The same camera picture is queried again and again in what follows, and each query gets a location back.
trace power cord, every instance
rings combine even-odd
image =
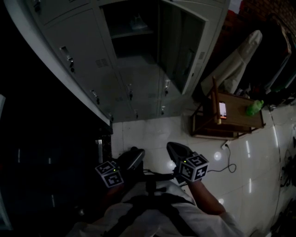
[[[228,148],[228,150],[229,150],[228,166],[226,166],[224,169],[221,169],[221,170],[213,170],[213,169],[211,169],[211,170],[208,170],[208,172],[211,172],[211,171],[213,171],[213,172],[222,172],[223,170],[225,170],[225,169],[227,169],[227,168],[228,168],[228,170],[230,171],[230,173],[234,173],[234,172],[236,171],[236,164],[230,164],[230,156],[231,156],[230,148],[229,148],[229,146],[228,146],[227,144],[225,144],[225,146],[226,146],[226,147]],[[230,166],[234,166],[234,170],[233,170],[233,171],[230,170]]]

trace black strap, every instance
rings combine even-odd
[[[133,207],[126,215],[119,218],[118,223],[113,226],[104,237],[118,237],[135,219],[142,215],[147,209],[157,209],[166,215],[176,227],[178,232],[183,236],[197,236],[197,234],[190,228],[190,226],[179,215],[177,208],[171,204],[174,203],[193,203],[186,199],[172,194],[164,193],[161,196],[137,196],[125,202],[133,204]]]

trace locker vent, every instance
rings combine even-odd
[[[109,66],[109,64],[108,64],[108,62],[107,62],[107,60],[105,58],[96,60],[96,65],[97,65],[98,68],[108,67]]]
[[[203,58],[204,58],[204,55],[205,55],[205,52],[201,52],[200,54],[199,54],[199,60],[202,60]]]
[[[150,93],[150,94],[148,94],[148,98],[156,98],[156,94],[155,93]]]
[[[123,101],[123,98],[122,97],[116,97],[115,100],[116,100],[116,102],[120,102],[120,101]]]

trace green object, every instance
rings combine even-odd
[[[264,104],[263,100],[255,100],[254,103],[247,107],[247,115],[253,116],[258,113]]]

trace phone screen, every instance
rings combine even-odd
[[[226,119],[227,115],[226,115],[226,105],[225,105],[225,103],[220,102],[219,107],[220,107],[220,116],[221,116],[221,118]]]

